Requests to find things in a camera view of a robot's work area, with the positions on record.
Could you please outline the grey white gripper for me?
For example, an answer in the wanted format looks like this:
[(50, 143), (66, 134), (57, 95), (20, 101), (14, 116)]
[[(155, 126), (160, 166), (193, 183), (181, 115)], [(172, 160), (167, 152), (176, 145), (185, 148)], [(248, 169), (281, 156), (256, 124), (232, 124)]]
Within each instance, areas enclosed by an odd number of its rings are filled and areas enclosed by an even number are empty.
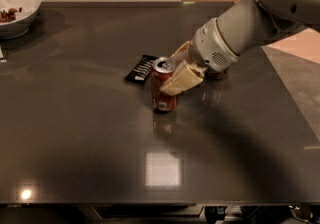
[[(189, 63), (189, 53), (199, 65), (195, 62)], [(184, 42), (170, 58), (180, 64), (160, 87), (160, 91), (169, 96), (178, 95), (200, 84), (204, 79), (202, 66), (220, 73), (239, 61), (239, 57), (222, 37), (217, 18), (212, 18), (198, 28), (191, 43)]]

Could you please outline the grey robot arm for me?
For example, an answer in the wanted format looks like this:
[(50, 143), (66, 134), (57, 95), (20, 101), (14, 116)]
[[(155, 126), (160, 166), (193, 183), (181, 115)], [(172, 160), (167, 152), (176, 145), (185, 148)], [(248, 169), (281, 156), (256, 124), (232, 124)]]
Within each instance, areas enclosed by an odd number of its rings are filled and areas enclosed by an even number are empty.
[(160, 91), (174, 96), (219, 74), (248, 50), (320, 28), (320, 0), (241, 0), (210, 19), (173, 54), (177, 69)]

